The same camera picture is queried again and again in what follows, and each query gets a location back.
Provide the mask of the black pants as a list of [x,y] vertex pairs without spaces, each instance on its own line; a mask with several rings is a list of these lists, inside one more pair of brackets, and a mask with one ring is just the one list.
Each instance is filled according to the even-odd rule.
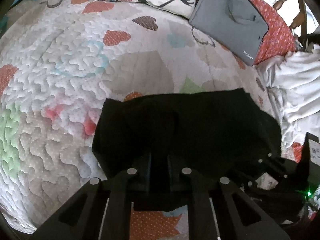
[[107,99],[92,152],[109,179],[137,170],[135,210],[171,211],[187,203],[184,168],[243,184],[260,158],[281,155],[280,145],[278,122],[239,88]]

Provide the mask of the white crumpled garment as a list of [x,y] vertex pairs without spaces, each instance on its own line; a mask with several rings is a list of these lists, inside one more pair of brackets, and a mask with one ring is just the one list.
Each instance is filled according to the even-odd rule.
[[274,56],[255,68],[280,124],[283,147],[302,144],[308,132],[319,137],[319,45]]

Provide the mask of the wooden chair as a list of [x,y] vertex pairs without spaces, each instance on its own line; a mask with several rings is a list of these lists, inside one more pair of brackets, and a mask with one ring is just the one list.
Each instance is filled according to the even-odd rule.
[[[263,0],[270,6],[279,0]],[[315,15],[311,12],[311,9],[306,7],[306,23],[307,23],[307,34],[319,33],[319,22],[316,20]],[[293,22],[294,18],[300,12],[298,0],[286,0],[281,8],[278,10],[278,14],[283,18],[285,23],[289,26]]]

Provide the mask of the heart patterned white quilt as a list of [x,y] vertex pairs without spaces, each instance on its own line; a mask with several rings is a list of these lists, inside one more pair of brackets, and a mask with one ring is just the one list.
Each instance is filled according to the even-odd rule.
[[[1,38],[1,226],[32,234],[92,178],[107,99],[243,89],[276,120],[256,65],[141,3],[44,0]],[[188,208],[137,211],[129,239],[189,239]]]

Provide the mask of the grey fabric laptop bag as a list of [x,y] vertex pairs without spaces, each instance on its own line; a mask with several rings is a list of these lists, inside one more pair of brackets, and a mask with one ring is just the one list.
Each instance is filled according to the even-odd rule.
[[252,66],[268,24],[250,0],[199,0],[189,24]]

